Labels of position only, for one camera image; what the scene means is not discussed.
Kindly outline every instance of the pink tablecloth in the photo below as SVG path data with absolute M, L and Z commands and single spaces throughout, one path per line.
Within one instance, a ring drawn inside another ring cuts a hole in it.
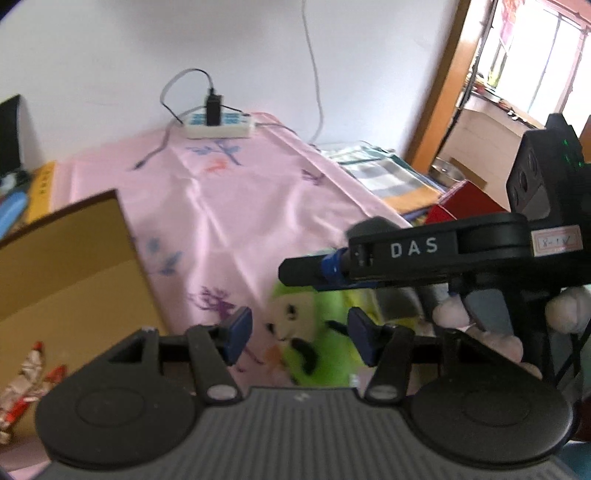
M 259 115 L 260 122 L 276 122 Z M 289 131 L 258 127 L 238 140 L 188 140 L 173 128 L 75 155 L 61 163 L 54 207 L 117 188 L 155 295 L 171 329 L 216 323 L 252 308 L 252 355 L 234 370 L 242 387 L 282 384 L 263 353 L 273 344 L 265 305 L 286 257 L 345 243 L 343 231 L 381 215 L 405 220 Z

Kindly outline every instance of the cardboard box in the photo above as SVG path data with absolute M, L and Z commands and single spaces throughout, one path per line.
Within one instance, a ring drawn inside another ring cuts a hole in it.
M 167 333 L 115 191 L 0 242 L 0 292 L 2 390 L 38 340 L 46 356 L 43 376 L 60 364 L 72 373 L 143 326 Z M 9 450 L 35 436 L 34 410 L 17 424 L 13 445 L 0 447 L 6 469 L 24 466 Z

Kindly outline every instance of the gray cable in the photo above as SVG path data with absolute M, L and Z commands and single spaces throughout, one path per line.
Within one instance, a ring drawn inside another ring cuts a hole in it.
M 205 106 L 202 105 L 202 106 L 197 106 L 195 108 L 191 108 L 190 110 L 187 110 L 186 112 L 181 113 L 178 117 L 179 118 L 182 118 L 185 115 L 188 115 L 190 113 L 193 113 L 196 110 L 201 110 L 202 108 L 205 108 Z M 144 158 L 142 158 L 139 162 L 137 162 L 134 165 L 134 168 L 133 168 L 134 170 L 139 170 L 140 168 L 142 168 L 144 165 L 146 165 L 146 163 L 150 159 L 152 159 L 152 157 L 155 157 L 160 152 L 164 151 L 166 149 L 166 147 L 168 147 L 168 141 L 170 140 L 170 132 L 173 129 L 173 126 L 176 124 L 176 122 L 177 122 L 177 118 L 175 116 L 174 120 L 171 120 L 168 123 L 168 126 L 166 127 L 166 130 L 164 131 L 164 136 L 162 137 L 162 142 L 161 142 L 160 146 L 158 148 L 156 148 L 155 150 L 152 150 Z
M 208 74 L 205 70 L 202 70 L 202 69 L 184 69 L 181 72 L 178 72 L 174 77 L 172 77 L 168 81 L 168 83 L 166 85 L 164 85 L 164 88 L 162 89 L 162 92 L 160 93 L 160 105 L 162 105 L 164 108 L 166 108 L 166 110 L 168 110 L 170 112 L 170 114 L 175 118 L 175 120 L 177 122 L 179 122 L 181 125 L 183 124 L 183 122 L 181 121 L 180 117 L 182 117 L 183 114 L 177 115 L 176 113 L 174 113 L 173 110 L 168 105 L 166 105 L 164 100 L 165 100 L 166 94 L 168 93 L 170 88 L 175 83 L 177 83 L 181 78 L 183 78 L 186 74 L 191 73 L 191 72 L 203 73 L 207 77 L 207 81 L 209 82 L 209 93 L 213 93 L 214 88 L 213 88 L 212 77 L 210 74 Z
M 291 133 L 293 133 L 295 136 L 297 136 L 297 133 L 295 130 L 286 127 L 283 124 L 255 124 L 255 127 L 279 127 L 279 128 L 285 128 L 286 130 L 289 130 Z
M 314 71 L 314 88 L 316 89 L 316 103 L 318 105 L 318 128 L 312 138 L 310 138 L 310 145 L 314 145 L 318 137 L 324 129 L 324 107 L 322 106 L 322 96 L 320 94 L 320 78 L 318 75 L 318 65 L 316 64 L 316 56 L 312 48 L 312 40 L 310 39 L 310 29 L 308 28 L 308 17 L 306 15 L 306 7 L 308 0 L 301 0 L 301 19 L 304 23 L 304 31 L 306 32 L 306 43 L 308 44 L 308 51 L 310 52 L 310 60 L 312 62 L 312 70 Z

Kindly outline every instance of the power strip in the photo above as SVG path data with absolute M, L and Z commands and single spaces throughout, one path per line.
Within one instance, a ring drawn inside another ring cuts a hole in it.
M 183 120 L 187 138 L 248 138 L 255 129 L 255 120 L 249 113 L 223 112 L 220 125 L 206 125 L 205 113 L 193 113 Z

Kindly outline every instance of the black charger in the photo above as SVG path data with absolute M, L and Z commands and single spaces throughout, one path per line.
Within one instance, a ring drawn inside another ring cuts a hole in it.
M 205 100 L 205 122 L 208 127 L 222 124 L 222 95 L 217 95 L 213 88 Z

